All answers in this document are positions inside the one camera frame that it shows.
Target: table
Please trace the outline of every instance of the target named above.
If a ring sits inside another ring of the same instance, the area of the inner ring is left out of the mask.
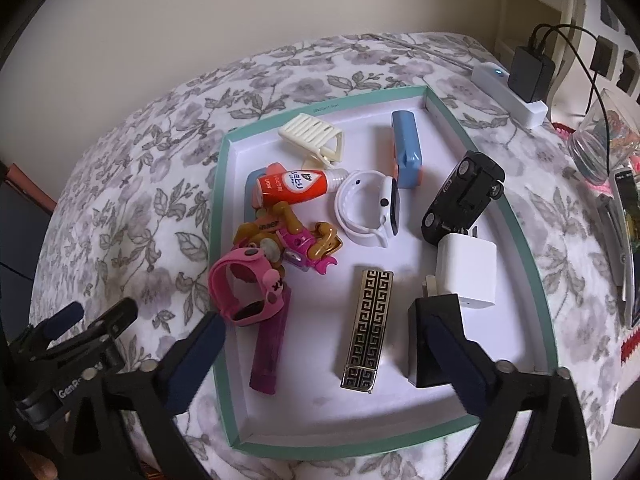
[[[619,393],[620,326],[594,193],[564,142],[545,123],[533,130],[469,81],[494,58],[458,34],[397,34],[409,48],[372,36],[337,36],[287,45],[203,74],[131,114],[88,149],[52,216],[34,283],[31,322],[78,300],[78,333],[119,298],[138,302],[138,320],[120,337],[131,370],[162,358],[209,307],[206,271],[210,190],[223,136],[281,110],[381,88],[429,84],[479,149],[507,175],[506,196],[535,257],[547,294],[559,363],[574,377],[590,446],[610,424]],[[330,462],[278,462],[231,450],[207,377],[178,426],[213,478],[286,479],[370,473],[385,480],[438,479],[473,429],[378,456]],[[126,416],[140,457],[154,460],[142,430]],[[524,430],[520,416],[494,473],[506,472]]]

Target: black power adapter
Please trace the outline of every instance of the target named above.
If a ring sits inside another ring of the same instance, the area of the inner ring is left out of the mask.
[[[507,85],[524,102],[543,100],[549,91],[556,64],[533,47],[518,46],[513,54]]]

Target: greek key pattern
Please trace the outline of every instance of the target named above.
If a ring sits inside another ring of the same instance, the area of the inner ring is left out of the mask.
[[[387,270],[367,269],[362,272],[351,347],[340,384],[342,388],[369,393],[373,389],[393,278],[394,274]]]

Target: watch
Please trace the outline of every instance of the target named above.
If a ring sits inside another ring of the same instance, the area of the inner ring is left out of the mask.
[[[227,267],[240,280],[257,283],[263,299],[241,306],[226,278]],[[209,294],[220,315],[236,326],[258,323],[277,314],[284,306],[283,288],[280,273],[271,267],[264,250],[256,247],[233,249],[209,270]]]
[[[379,212],[378,226],[357,224],[350,218],[349,208],[356,193],[372,195],[370,207]],[[388,247],[389,238],[398,234],[400,197],[398,183],[379,171],[355,171],[340,184],[335,195],[335,215],[349,240],[365,247]]]

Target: orange bottle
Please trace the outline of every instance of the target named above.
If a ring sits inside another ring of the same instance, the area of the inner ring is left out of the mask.
[[[283,201],[289,204],[306,202],[312,198],[335,192],[349,172],[336,170],[295,170],[268,174],[256,181],[258,206],[271,207]]]

